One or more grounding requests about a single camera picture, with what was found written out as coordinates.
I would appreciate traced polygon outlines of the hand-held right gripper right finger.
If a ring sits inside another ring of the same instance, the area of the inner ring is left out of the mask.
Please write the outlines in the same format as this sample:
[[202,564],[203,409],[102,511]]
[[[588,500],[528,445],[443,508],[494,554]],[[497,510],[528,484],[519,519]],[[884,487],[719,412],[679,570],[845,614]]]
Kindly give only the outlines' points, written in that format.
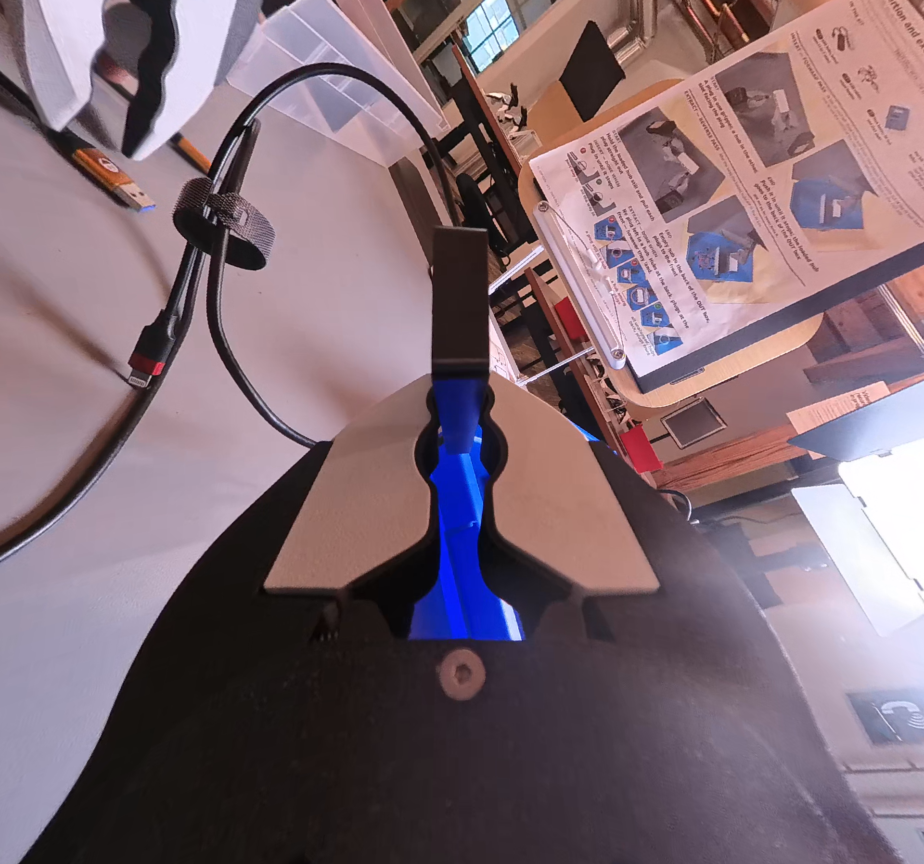
[[502,544],[549,580],[587,595],[648,594],[660,584],[598,454],[564,415],[491,373],[482,462]]

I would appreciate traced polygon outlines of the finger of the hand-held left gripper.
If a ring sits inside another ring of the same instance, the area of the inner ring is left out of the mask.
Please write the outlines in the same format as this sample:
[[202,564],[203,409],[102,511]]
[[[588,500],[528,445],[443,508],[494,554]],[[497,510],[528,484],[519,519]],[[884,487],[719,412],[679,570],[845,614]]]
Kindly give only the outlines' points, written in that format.
[[17,69],[41,122],[61,131],[91,97],[106,0],[15,0]]
[[180,131],[210,97],[237,0],[129,2],[150,20],[122,140],[122,153],[142,161]]

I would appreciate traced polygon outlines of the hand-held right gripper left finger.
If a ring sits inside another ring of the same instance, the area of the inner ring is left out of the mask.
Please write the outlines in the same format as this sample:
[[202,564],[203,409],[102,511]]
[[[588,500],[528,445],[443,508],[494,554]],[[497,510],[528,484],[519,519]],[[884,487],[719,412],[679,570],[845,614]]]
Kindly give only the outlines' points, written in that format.
[[334,437],[264,582],[268,593],[357,591],[429,559],[439,522],[418,447],[432,387],[427,373]]

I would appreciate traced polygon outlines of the blue plastic bin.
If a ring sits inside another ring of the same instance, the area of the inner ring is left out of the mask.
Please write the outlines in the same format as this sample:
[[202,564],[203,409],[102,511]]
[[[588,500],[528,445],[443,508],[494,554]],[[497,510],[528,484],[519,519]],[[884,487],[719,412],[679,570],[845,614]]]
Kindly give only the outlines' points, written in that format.
[[425,388],[430,422],[422,433],[419,453],[425,477],[435,484],[439,518],[440,570],[433,589],[414,608],[410,639],[520,640],[531,637],[553,604],[578,604],[577,591],[563,595],[539,576],[534,565],[507,559],[489,540],[490,568],[501,569],[502,580],[514,582],[514,594],[528,595],[528,610],[520,615],[485,584],[479,563],[479,534],[484,499],[491,497],[491,474],[502,455],[488,430],[483,451],[483,430],[477,426],[468,454],[445,452],[440,426]]

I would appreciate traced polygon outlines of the black usb hub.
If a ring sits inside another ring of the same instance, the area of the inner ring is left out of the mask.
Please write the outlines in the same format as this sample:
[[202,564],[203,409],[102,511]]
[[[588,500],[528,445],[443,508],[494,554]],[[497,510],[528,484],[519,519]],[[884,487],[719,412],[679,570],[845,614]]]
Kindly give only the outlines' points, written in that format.
[[490,365],[487,232],[439,226],[433,235],[434,380],[486,378]]

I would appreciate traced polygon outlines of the black usb cable red plug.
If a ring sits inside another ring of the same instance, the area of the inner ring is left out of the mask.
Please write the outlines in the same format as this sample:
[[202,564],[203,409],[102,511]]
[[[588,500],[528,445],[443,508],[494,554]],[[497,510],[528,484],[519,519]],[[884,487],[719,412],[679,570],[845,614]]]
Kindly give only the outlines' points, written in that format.
[[241,196],[260,121],[252,119],[233,127],[219,150],[215,165],[225,170],[217,183],[217,172],[191,179],[182,189],[173,221],[186,242],[177,276],[165,307],[145,326],[129,358],[129,382],[136,394],[124,418],[114,428],[102,448],[62,497],[43,516],[2,543],[1,559],[19,553],[54,527],[90,492],[108,471],[131,434],[153,402],[173,359],[190,329],[205,258],[218,257],[210,264],[223,272],[230,262],[233,238],[242,241],[266,261],[274,233],[270,223]]

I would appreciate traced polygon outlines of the white studio light panel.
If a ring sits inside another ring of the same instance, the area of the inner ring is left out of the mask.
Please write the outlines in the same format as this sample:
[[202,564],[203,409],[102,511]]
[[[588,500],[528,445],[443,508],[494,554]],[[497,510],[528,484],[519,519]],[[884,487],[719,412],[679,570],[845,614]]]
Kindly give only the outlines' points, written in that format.
[[923,616],[923,442],[838,466],[792,495],[875,632]]

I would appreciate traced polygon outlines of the beige chair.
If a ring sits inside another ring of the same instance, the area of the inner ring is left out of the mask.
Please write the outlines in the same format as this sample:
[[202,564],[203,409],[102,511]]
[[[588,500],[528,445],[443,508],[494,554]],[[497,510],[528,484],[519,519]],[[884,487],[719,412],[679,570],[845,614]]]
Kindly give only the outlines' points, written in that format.
[[646,105],[654,98],[680,83],[679,78],[669,78],[647,86],[641,92],[618,104],[601,110],[588,120],[582,120],[578,109],[560,82],[550,85],[536,106],[528,110],[529,127],[539,141],[535,155],[544,154],[567,143],[573,142],[595,129],[620,118],[631,110]]

